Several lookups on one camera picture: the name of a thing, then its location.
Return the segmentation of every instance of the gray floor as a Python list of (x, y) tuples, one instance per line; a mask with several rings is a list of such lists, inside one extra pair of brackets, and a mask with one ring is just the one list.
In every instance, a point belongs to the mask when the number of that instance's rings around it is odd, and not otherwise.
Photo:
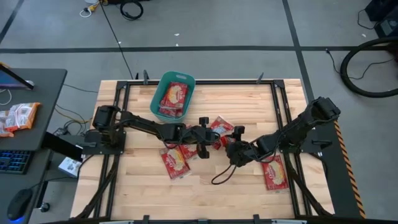
[[(298, 40), (302, 46), (358, 45), (377, 37), (356, 24), (356, 16), (370, 0), (289, 0)], [(17, 1), (0, 1), (0, 29)], [(292, 46), (281, 0), (152, 0), (143, 2), (139, 21), (126, 21), (118, 8), (105, 8), (122, 47), (175, 47), (217, 45)], [(89, 18), (78, 13), (83, 0), (25, 0), (0, 49), (65, 49), (117, 47), (103, 11)], [(361, 21), (371, 26), (367, 16)], [(332, 52), (339, 65), (347, 52)], [(133, 74), (146, 69), (151, 78), (169, 70), (195, 78), (301, 78), (293, 51), (127, 52)], [(395, 212), (398, 152), (394, 141), (398, 97), (369, 99), (343, 86), (324, 52), (304, 52), (315, 96), (329, 96), (342, 110), (340, 126), (368, 218), (398, 220)], [(360, 77), (371, 62), (389, 59), (384, 52), (365, 52), (350, 63), (350, 75)], [(66, 83), (97, 90), (100, 80), (128, 79), (120, 53), (0, 54), (0, 61), (21, 68), (65, 68)], [(387, 90), (398, 86), (397, 65), (372, 67), (358, 86)], [(92, 117), (96, 94), (64, 87), (58, 104)], [(54, 113), (49, 131), (67, 121)], [(64, 220), (70, 213), (74, 183), (52, 183), (45, 199), (51, 211), (36, 211), (31, 223)]]

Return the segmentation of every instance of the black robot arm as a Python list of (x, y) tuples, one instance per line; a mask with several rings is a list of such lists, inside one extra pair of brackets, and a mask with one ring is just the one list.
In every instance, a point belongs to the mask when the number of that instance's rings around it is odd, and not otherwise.
[[(115, 123), (116, 114), (120, 113), (120, 120)], [(101, 143), (109, 147), (119, 144), (118, 133), (124, 128), (134, 128), (149, 134), (165, 143), (168, 148), (175, 148), (180, 144), (196, 144), (198, 155), (202, 159), (209, 158), (206, 146), (219, 140), (220, 135), (206, 125), (209, 118), (199, 118), (200, 126), (187, 128), (183, 123), (159, 124), (128, 111), (120, 111), (115, 106), (100, 106), (97, 109), (93, 126), (101, 133)]]
[(237, 141), (231, 141), (227, 145), (227, 156), (230, 159), (230, 163), (238, 167), (244, 166), (253, 160), (261, 162), (263, 159), (275, 154), (277, 148), (299, 147), (311, 129), (318, 125), (335, 121), (339, 115), (340, 110), (329, 98), (319, 97), (310, 102), (305, 111), (282, 129), (273, 134), (260, 136), (251, 142), (240, 141), (244, 127), (237, 126), (234, 133), (229, 136)]

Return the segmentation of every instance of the keyboard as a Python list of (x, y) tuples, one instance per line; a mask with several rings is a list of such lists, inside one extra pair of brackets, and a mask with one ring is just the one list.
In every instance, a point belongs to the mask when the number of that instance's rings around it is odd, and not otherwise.
[(31, 151), (0, 151), (0, 174), (25, 174), (33, 153)]

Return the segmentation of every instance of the wooden tabletop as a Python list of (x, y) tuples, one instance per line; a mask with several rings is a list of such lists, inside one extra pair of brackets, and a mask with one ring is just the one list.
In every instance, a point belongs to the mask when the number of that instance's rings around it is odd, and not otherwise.
[[(299, 79), (284, 81), (294, 119), (306, 107), (302, 84)], [(116, 82), (101, 82), (96, 107), (113, 104)], [(155, 90), (156, 86), (133, 86), (128, 111), (158, 121), (149, 110)], [(279, 91), (278, 99), (282, 105)], [(286, 123), (283, 106), (281, 109)], [(277, 130), (269, 85), (197, 85), (184, 123), (196, 125), (201, 116), (208, 116), (212, 122), (218, 115), (234, 125), (244, 125), (242, 138), (246, 141)], [(131, 128), (126, 131), (112, 220), (142, 220), (144, 215), (150, 215), (151, 220), (252, 219), (254, 214), (260, 214), (260, 218), (294, 217), (289, 190), (268, 191), (259, 163), (251, 162), (236, 169), (225, 184), (212, 185), (211, 179), (228, 167), (229, 159), (225, 151), (209, 147), (209, 159), (191, 161), (192, 174), (171, 181), (159, 155), (164, 145), (150, 134)], [(308, 154), (302, 154), (301, 158), (307, 187), (324, 208), (333, 213), (322, 163)], [(82, 167), (71, 217), (79, 214), (96, 192), (102, 161), (103, 156), (94, 156)], [(303, 214), (302, 196), (299, 188), (296, 189)], [(103, 197), (102, 215), (107, 195), (106, 192)]]

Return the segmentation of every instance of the teal basket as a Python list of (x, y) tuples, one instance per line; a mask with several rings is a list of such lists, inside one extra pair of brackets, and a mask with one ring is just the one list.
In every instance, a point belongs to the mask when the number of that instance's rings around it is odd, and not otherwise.
[[(179, 118), (169, 118), (159, 113), (159, 105), (163, 96), (169, 87), (170, 82), (185, 83), (188, 85), (188, 92), (185, 97), (185, 103), (183, 107), (182, 116)], [(166, 72), (160, 79), (155, 95), (150, 103), (150, 111), (161, 121), (166, 123), (182, 123), (184, 117), (188, 111), (189, 104), (192, 99), (193, 91), (195, 90), (195, 79), (187, 74), (179, 72)]]

